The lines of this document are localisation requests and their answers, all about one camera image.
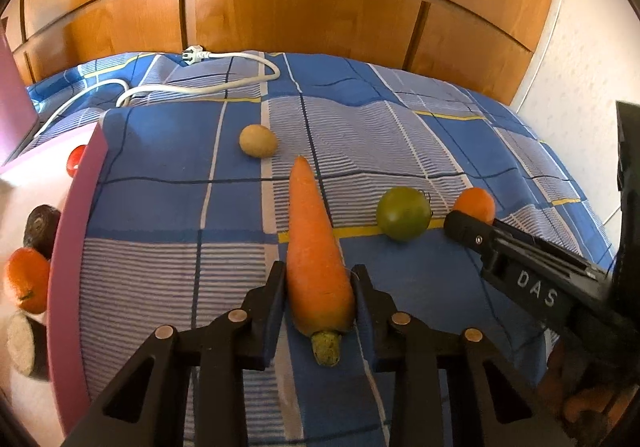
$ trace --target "pink board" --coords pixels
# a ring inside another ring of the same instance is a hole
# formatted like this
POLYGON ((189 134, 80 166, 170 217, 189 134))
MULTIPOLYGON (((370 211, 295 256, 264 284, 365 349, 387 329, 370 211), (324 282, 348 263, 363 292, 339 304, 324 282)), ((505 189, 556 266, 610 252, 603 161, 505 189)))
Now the pink board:
POLYGON ((14 55, 0 28, 0 166, 6 163, 38 121, 20 78, 14 55))
POLYGON ((65 434, 84 416, 90 404, 80 349, 80 267, 89 211, 106 154, 107 142, 96 124, 71 183, 51 258, 49 374, 65 434))

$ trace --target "sliced beet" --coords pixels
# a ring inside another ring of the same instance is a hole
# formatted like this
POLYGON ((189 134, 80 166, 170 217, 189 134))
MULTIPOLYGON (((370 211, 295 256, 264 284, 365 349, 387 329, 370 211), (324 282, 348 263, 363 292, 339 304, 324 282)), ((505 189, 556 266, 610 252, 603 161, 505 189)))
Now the sliced beet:
POLYGON ((22 312, 6 327, 6 348, 16 371, 32 379, 48 380, 47 327, 22 312))
POLYGON ((57 208, 50 205, 34 208, 24 228, 23 245, 38 250, 44 257, 51 259, 59 222, 60 211, 57 208))

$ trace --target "red tomato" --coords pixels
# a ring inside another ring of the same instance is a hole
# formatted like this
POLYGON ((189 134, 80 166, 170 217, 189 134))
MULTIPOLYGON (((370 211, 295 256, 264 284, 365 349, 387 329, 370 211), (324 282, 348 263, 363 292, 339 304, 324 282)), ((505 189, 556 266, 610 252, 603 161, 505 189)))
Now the red tomato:
POLYGON ((69 155, 69 158, 66 159, 66 173, 73 178, 76 175, 76 171, 78 170, 78 166, 80 165, 80 160, 82 159, 82 154, 84 154, 85 145, 79 145, 69 155))

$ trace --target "green tomato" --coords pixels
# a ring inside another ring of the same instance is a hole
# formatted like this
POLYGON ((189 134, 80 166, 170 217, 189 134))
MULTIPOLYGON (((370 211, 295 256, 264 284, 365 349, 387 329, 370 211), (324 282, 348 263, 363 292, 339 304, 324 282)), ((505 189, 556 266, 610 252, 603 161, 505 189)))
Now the green tomato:
POLYGON ((393 187, 380 198, 376 220, 380 230, 396 241, 420 236, 431 221, 431 204, 411 187, 393 187))

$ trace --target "carrot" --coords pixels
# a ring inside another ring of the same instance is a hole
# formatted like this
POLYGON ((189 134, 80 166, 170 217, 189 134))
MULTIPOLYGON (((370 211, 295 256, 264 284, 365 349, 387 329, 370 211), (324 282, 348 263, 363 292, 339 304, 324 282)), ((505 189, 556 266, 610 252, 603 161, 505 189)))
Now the carrot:
POLYGON ((311 338, 316 361, 335 366, 340 336, 353 325, 355 302, 314 173, 302 156, 289 176, 287 291, 293 322, 311 338))

